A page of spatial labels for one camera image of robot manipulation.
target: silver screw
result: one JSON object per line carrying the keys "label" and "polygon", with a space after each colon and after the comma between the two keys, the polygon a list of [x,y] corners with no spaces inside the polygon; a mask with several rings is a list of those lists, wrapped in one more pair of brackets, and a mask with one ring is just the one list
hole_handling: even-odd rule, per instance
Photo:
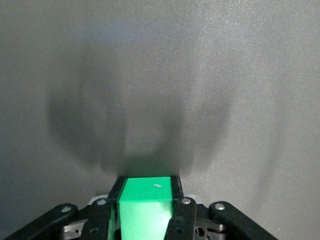
{"label": "silver screw", "polygon": [[190,204],[191,203],[191,200],[189,198],[183,198],[182,201],[181,201],[183,204]]}
{"label": "silver screw", "polygon": [[100,199],[100,200],[97,202],[98,205],[105,205],[106,203],[107,203],[107,201],[104,200],[104,199]]}
{"label": "silver screw", "polygon": [[65,206],[62,210],[61,210],[61,213],[67,213],[71,210],[71,207],[70,206]]}
{"label": "silver screw", "polygon": [[222,203],[217,203],[215,206],[215,209],[218,209],[218,210],[225,210],[225,205],[223,205]]}

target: textured gray surface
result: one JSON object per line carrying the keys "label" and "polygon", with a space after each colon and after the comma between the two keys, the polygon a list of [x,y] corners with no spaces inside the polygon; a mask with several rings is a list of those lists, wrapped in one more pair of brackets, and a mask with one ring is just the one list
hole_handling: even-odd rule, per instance
{"label": "textured gray surface", "polygon": [[0,2],[0,238],[117,174],[180,172],[320,235],[319,1]]}

